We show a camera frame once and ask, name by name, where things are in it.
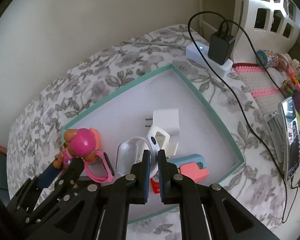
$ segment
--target black charger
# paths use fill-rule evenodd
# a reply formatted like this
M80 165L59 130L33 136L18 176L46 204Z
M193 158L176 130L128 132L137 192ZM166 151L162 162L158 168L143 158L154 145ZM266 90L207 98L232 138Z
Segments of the black charger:
M235 37L228 34L228 31L221 30L213 33L210 37L208 57L219 65L223 65L233 50Z

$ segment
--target white power strip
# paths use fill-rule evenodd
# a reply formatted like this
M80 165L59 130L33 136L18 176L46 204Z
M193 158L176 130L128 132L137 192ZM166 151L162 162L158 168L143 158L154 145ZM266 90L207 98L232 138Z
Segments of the white power strip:
M209 47L207 45L204 45L198 41L196 41L196 44L198 45L199 49L201 50L203 56L206 58L210 66L213 68L213 70L223 79L225 76L230 72L231 67L233 65L232 60L228 59L223 65L219 65L218 63L214 62L212 59L209 59L208 57L208 50ZM201 57L200 53L198 52L197 48L193 43L189 44L186 47L186 58L193 60L194 62L200 64L204 68L210 70L210 68L205 63L204 59Z

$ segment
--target bed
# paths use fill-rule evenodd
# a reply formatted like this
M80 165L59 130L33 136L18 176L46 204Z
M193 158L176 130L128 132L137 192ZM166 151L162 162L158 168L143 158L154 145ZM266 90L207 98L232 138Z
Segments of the bed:
M195 31L193 36L207 44ZM185 25L168 26L100 51L49 84L11 126L7 148L10 197L27 178L41 173L54 159L59 151L61 127L78 113L118 87L167 64L172 63L186 76L202 71L202 67L186 59L185 46L190 42ZM238 95L250 124L272 149L261 110L240 76L231 70L225 81ZM244 157L244 164L221 185L264 225L276 229L282 221L285 193L269 153L247 129L234 96L223 83L206 71L197 80L197 87L230 131ZM51 190L52 187L44 190L39 202ZM154 235L161 234L170 237L166 239L178 239L181 235L178 208L130 224L127 234L129 239L141 236L153 239Z

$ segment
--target purple ball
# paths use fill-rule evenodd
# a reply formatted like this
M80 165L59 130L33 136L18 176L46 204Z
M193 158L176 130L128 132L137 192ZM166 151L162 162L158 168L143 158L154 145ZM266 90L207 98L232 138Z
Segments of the purple ball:
M295 91L292 96L292 100L293 100L296 110L299 112L300 111L300 93Z

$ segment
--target black cable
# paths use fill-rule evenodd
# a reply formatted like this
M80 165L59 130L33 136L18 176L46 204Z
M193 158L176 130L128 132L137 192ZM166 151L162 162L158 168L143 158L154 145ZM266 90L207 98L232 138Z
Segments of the black cable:
M2 187L0 187L0 189L8 191L7 189L5 189L5 188L2 188Z
M257 58L258 61L260 62L261 66L264 67L263 63L261 62L259 56L258 56L257 53L256 53L256 50L255 50L254 47L253 47L253 44L252 44L252 42L251 42L251 40L250 40L248 34L246 33L246 31L245 31L239 24L237 24L236 22L231 21L231 20L223 20L223 22L221 23L221 25L220 25L220 27L219 27L219 31L222 30L223 24L224 24L224 23L228 23L228 22L230 22L230 23L232 23L232 24L234 24L234 25L237 25L237 26L239 27L239 29L242 30L242 32L244 33L244 35L246 35L246 37L247 37L247 39L248 39L248 42L250 43L250 46L251 46L251 48L252 48L253 53L256 55L256 58ZM277 86L277 84L274 82L274 80L272 79L272 77L270 76L268 70L267 70L265 67L264 67L264 70L266 71L268 77L271 79L271 81L273 82L273 84L277 87L277 89L278 89L278 90L280 91L280 93L283 95L283 98L286 98L285 95L284 95L284 93L281 91L281 89L280 89L280 88Z
M215 14L215 15L220 16L220 17L223 19L223 22L222 22L221 24L222 24L222 25L223 25L224 23L227 24L226 32L229 33L229 25L228 25L228 22L227 22L226 18L225 18L223 15L221 15L221 14L219 14L219 13L216 13L216 12L214 12L214 11L203 11L203 13L210 13L210 14ZM202 12L198 12L198 13L196 13L195 15L193 15L192 17L194 18L194 17L196 17L196 16L198 16L198 15L200 15L200 14L203 14L203 13L202 13Z
M201 55L201 57L203 58L203 60L205 61L205 63L207 64L207 66L210 68L210 70L223 82L223 84L232 92L232 94L234 95L234 97L235 97L235 99L237 100L237 102L238 102L238 104L239 104L239 107L240 107L240 110L241 110L241 112L242 112L242 115L243 115L243 117L244 117L244 120L245 120L245 122L247 123L247 126L248 126L248 128L249 128L249 130L250 130L250 132L263 144L263 146L267 149L267 151L269 152L269 154L270 154L270 156L271 156L271 159L272 159L272 161L274 162L274 165L276 166L276 168L277 168L277 170L278 170L278 172L279 172L279 174L280 174L280 176L281 176L281 178L282 178L282 181L283 181L283 184L284 184L284 187L285 187L285 193L286 193L286 202L285 202L285 206L284 206L284 209L283 209L283 215L282 215L282 223L285 223L286 221L287 221L287 219L288 219L288 217L289 217L289 214L290 214L290 211L291 211L291 209L292 209L292 206L291 206L291 208L290 208L290 211L289 211L289 214L288 214L288 217L287 217L287 219L286 219L286 221L283 221L283 218L284 218L284 214L285 214L285 211L286 211L286 208L287 208L287 201L288 201L288 190L287 190L287 184L286 184L286 182L284 181L284 176L283 176L283 174L282 174L282 172L281 172L281 170L280 170L280 168L279 168L279 166L277 165L277 163L276 163L276 161L275 161L275 158L274 158L274 156L273 156L273 154L271 153L271 151L270 151L270 149L269 149L269 147L266 145L266 143L255 133L255 131L252 129L252 127L250 126L250 124L249 124L249 122L248 122L248 119L247 119L247 117L246 117L246 115L245 115L245 113L244 113L244 110L243 110L243 108L242 108L242 105L241 105L241 103L240 103L240 101L239 101L239 98L237 97L237 95L236 95L236 93L233 91L233 89L214 71L214 69L210 66L210 64L209 64L209 62L206 60L206 58L203 56L203 54L202 54L202 52L201 52L201 50L199 49L199 47L198 47L198 45L197 45L197 43L195 42L195 40L194 40L194 38L193 38L193 36L192 36L192 34L191 34L191 30L190 30L190 24L191 24L191 22L192 22L192 20L196 17L196 16L198 16L198 15L200 15L200 14L204 14L204 13L211 13L211 11L202 11L202 12L199 12L199 13L196 13L196 14L194 14L190 19L189 19L189 22L188 22L188 33L189 33L189 35L190 35L190 38L191 38L191 40L192 40L192 42L194 43L194 45L195 45L195 47L197 48L197 50L198 50L198 52L200 53L200 55ZM248 36L248 34L245 32L245 30L239 25L239 24L237 24L237 23L235 23L235 22L233 22L233 21L231 21L231 20L226 20L227 22L232 22L233 24L236 24L241 30L242 30L242 32L246 35L246 37L247 37L247 39L248 39L248 41L249 41L249 43L250 43L250 45L251 45L251 48L254 50L254 53L256 54L256 52L255 52L255 49L254 49L254 47L253 47L253 44L252 44L252 42L251 42L251 40L250 40L250 38L249 38L249 36Z
M283 218L282 218L282 223L283 223L283 224L284 224L285 222L287 222L287 220L288 220L288 217L289 217L290 212L291 212L291 210L292 210L292 206L293 206L293 204L294 204L294 201L295 201L296 198L297 198L297 194L298 194L298 190L299 190L299 187L298 187L298 186L295 186L295 187L292 186L293 178L294 178L294 176L291 178L291 188L292 188L292 189L297 189L297 192L296 192L296 194L295 194L295 196L294 196L294 199L293 199L293 201L292 201L292 204L291 204L291 207L290 207L290 210L289 210L287 219L286 219L285 221L283 221Z

